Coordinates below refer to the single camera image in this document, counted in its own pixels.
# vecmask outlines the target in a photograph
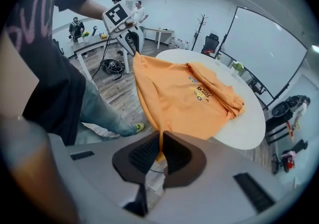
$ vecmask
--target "black t-shirt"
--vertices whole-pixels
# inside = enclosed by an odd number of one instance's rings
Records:
[[[84,29],[83,22],[71,23],[69,26],[69,32],[73,35],[73,37],[80,37],[82,35],[81,29]]]
[[[23,116],[60,135],[65,145],[75,142],[85,78],[52,41],[53,6],[62,11],[84,1],[18,0],[6,23],[15,48],[39,79]]]

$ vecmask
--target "white round table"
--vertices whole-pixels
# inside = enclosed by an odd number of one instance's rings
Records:
[[[238,75],[233,76],[227,66],[204,54],[189,50],[167,50],[161,52],[156,58],[178,64],[201,62],[205,67],[214,71],[223,84],[232,86],[235,94],[244,99],[245,113],[228,121],[214,135],[217,140],[241,150],[256,148],[262,142],[266,130],[262,107],[251,88]]]

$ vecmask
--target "vent slot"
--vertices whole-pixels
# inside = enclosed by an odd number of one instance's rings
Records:
[[[235,175],[234,179],[258,213],[275,204],[274,200],[270,198],[265,190],[248,173]]]
[[[94,155],[93,151],[84,151],[84,152],[81,152],[81,153],[72,154],[72,155],[70,155],[70,157],[73,160],[79,160],[79,159],[87,158],[87,157],[90,157],[90,156],[93,156],[93,155]]]

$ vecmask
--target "white desk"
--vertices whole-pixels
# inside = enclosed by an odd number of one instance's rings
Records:
[[[241,150],[256,148],[264,139],[266,123],[262,107],[249,86],[238,75],[231,75],[230,69],[222,63],[204,54],[189,50],[167,50],[157,55],[162,59],[172,63],[201,62],[205,67],[216,72],[217,78],[227,86],[232,86],[235,93],[240,95],[245,101],[245,113],[230,120],[214,136],[222,143]]]
[[[90,36],[89,42],[87,42],[87,43],[84,43],[84,42],[83,43],[73,43],[73,45],[64,47],[63,51],[64,51],[66,57],[71,57],[74,54],[77,55],[86,77],[89,79],[89,81],[91,81],[92,77],[91,77],[89,70],[87,69],[87,67],[84,63],[84,60],[82,58],[82,54],[86,53],[88,51],[94,50],[98,47],[105,46],[106,42],[107,42],[107,38],[102,39],[102,38],[100,38],[99,35],[94,35],[94,36]],[[124,58],[124,64],[125,64],[125,72],[127,74],[129,74],[130,70],[129,70],[127,51],[123,51],[123,58]]]
[[[174,34],[174,30],[162,30],[162,29],[155,29],[155,28],[145,27],[144,30],[143,30],[143,35],[144,35],[143,43],[145,43],[145,31],[146,30],[155,31],[155,32],[159,33],[158,49],[160,48],[160,37],[161,37],[162,33],[167,33],[167,34],[170,34],[171,36],[173,36],[173,34]]]

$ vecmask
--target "yellow sneaker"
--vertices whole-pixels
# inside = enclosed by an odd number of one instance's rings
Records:
[[[137,133],[140,133],[144,128],[145,128],[145,124],[144,123],[137,123],[135,124],[136,128],[138,129],[138,131],[136,132]]]

